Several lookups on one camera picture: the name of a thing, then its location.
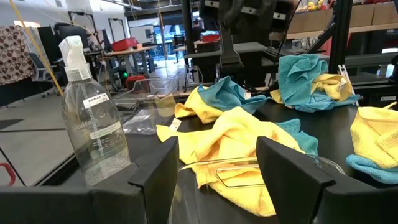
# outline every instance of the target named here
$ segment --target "crumpled towel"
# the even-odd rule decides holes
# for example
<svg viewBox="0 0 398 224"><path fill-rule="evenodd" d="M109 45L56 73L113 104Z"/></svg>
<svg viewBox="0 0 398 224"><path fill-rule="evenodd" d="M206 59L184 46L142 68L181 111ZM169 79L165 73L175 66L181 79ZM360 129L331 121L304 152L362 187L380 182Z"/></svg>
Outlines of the crumpled towel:
<svg viewBox="0 0 398 224"><path fill-rule="evenodd" d="M279 90L286 105L310 101L312 83L328 70L318 54L288 55L279 60Z"/></svg>
<svg viewBox="0 0 398 224"><path fill-rule="evenodd" d="M314 79L310 91L308 102L294 106L296 110L314 113L320 110L330 110L337 106L352 105L359 100L359 95L352 92L351 83L341 75L323 74ZM271 92L271 97L275 102L283 104L280 90Z"/></svg>
<svg viewBox="0 0 398 224"><path fill-rule="evenodd" d="M382 169L373 161L362 156L349 155L346 163L365 174L369 174L373 179L383 184L398 184L398 167Z"/></svg>
<svg viewBox="0 0 398 224"><path fill-rule="evenodd" d="M358 108L351 136L356 155L382 169L398 167L398 111L388 107Z"/></svg>
<svg viewBox="0 0 398 224"><path fill-rule="evenodd" d="M304 153L294 138L282 128L271 122L259 121L241 107L224 112L211 130L180 133L166 126L158 126L157 135L162 142L171 136L178 136L180 159L186 164L255 157L258 136L269 137ZM265 186L226 188L214 175L209 174L209 170L193 168L193 171L197 175L198 187L208 184L223 197L255 215L275 215L274 206ZM264 183L259 169L229 170L222 179L226 183L233 182L234 185L246 185L248 182Z"/></svg>
<svg viewBox="0 0 398 224"><path fill-rule="evenodd" d="M309 136L305 132L300 131L301 122L299 119L292 119L290 121L275 124L289 133L297 141L301 150L306 154L318 155L318 140L315 137Z"/></svg>
<svg viewBox="0 0 398 224"><path fill-rule="evenodd" d="M249 114L254 114L256 109L267 101L264 95L245 99L244 89L232 81L229 76L220 79L207 89L200 85L198 93L207 105L222 111L241 106Z"/></svg>
<svg viewBox="0 0 398 224"><path fill-rule="evenodd" d="M208 106L202 100L198 94L198 87L191 92L184 105L177 103L174 109L174 115L176 118L197 115L203 124L214 122L223 113L223 111L217 108Z"/></svg>

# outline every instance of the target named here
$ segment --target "clear plastic spray bottle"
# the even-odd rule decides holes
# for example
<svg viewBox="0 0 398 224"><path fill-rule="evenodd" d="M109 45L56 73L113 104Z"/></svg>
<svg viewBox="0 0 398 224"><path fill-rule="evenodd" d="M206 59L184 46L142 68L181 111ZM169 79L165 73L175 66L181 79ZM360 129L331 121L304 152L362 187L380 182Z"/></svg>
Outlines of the clear plastic spray bottle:
<svg viewBox="0 0 398 224"><path fill-rule="evenodd" d="M68 77L62 115L87 185L93 186L130 163L118 109L91 76L79 36L59 45Z"/></svg>

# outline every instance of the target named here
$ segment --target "blue microfiber cloth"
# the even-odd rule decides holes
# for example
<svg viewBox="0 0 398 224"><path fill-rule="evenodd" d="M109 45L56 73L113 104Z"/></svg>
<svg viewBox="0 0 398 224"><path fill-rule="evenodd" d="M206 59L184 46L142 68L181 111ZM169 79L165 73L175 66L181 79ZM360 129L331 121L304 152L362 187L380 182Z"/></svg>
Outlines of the blue microfiber cloth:
<svg viewBox="0 0 398 224"><path fill-rule="evenodd" d="M328 70L318 54L288 55L279 60L279 90L285 105L310 101L312 82Z"/></svg>
<svg viewBox="0 0 398 224"><path fill-rule="evenodd" d="M314 113L321 110L330 110L337 106L352 105L359 100L359 95L352 95L344 101L337 102L332 100L324 91L315 90L310 98L310 102L302 105L295 105L299 111Z"/></svg>
<svg viewBox="0 0 398 224"><path fill-rule="evenodd" d="M249 114L254 114L256 109L267 101L264 95L245 100L243 88L231 81L229 76L220 79L206 90L200 85L198 93L207 105L218 108L221 111L228 111L241 106Z"/></svg>
<svg viewBox="0 0 398 224"><path fill-rule="evenodd" d="M398 184L398 167L382 169L370 159L357 155L349 155L346 158L347 165L369 174L373 179L383 184Z"/></svg>
<svg viewBox="0 0 398 224"><path fill-rule="evenodd" d="M318 140L300 131L301 123L299 119L275 124L289 133L297 141L301 150L305 151L306 154L318 155Z"/></svg>

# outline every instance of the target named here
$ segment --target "black workbench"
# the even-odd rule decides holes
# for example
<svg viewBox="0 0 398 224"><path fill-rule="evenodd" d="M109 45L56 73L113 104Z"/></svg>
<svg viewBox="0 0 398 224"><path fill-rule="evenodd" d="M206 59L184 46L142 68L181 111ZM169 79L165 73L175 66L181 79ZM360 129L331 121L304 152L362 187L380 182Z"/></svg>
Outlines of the black workbench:
<svg viewBox="0 0 398 224"><path fill-rule="evenodd" d="M357 107L344 106L330 111L309 114L286 108L273 101L268 101L254 115L261 121L272 122L283 122L299 118L302 129L307 134L315 136L318 139L319 156L335 161L349 176L377 187L383 187L383 185L374 181L370 176L361 174L345 164L346 157L354 153L349 128L356 116L356 112ZM213 124L202 124L196 116L193 116L183 118L178 131L205 130L211 129L212 126ZM133 160L147 153L149 149L153 149L161 144L156 135L127 134L126 139ZM83 174L77 164L71 166L71 162L69 162L69 166L65 166L64 170L59 169L58 173L61 174L61 177L56 179L57 183L52 183L54 185L76 186L85 184ZM278 223L276 216L257 217L221 197L210 188L202 187L201 189L197 189L195 181L193 172L185 172L184 176L178 178L179 186L184 192L189 192L192 195L191 203L195 203L196 205L181 208L184 212L188 207L195 210L188 211L190 215L182 215L178 220L174 220L174 223L196 223L190 222L192 219L191 214L195 214L195 216L197 214L196 218L200 219L200 223Z"/></svg>

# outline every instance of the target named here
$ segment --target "gray floor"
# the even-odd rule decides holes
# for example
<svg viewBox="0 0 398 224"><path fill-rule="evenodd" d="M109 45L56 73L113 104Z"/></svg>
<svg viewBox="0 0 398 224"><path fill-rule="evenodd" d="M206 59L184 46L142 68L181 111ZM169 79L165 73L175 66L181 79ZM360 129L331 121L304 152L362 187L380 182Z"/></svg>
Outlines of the gray floor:
<svg viewBox="0 0 398 224"><path fill-rule="evenodd" d="M157 62L151 77L183 77L183 60L178 65ZM0 130L0 147L14 164L26 185L33 185L46 173L73 153L68 134L63 129L61 96L40 95L18 101L9 108L0 108L0 119L23 119ZM8 183L0 174L0 185Z"/></svg>

